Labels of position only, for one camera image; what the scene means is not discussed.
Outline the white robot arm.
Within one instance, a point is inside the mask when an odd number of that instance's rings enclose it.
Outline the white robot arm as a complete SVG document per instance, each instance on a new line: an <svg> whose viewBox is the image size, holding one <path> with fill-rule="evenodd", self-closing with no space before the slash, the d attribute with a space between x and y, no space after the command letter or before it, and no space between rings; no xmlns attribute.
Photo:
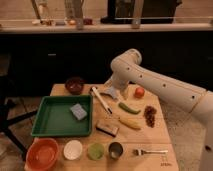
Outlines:
<svg viewBox="0 0 213 171"><path fill-rule="evenodd" d="M111 61L113 74L106 83L123 97L135 83L194 116L206 128L199 171L213 171L213 92L142 68L141 62L137 49L125 51Z"/></svg>

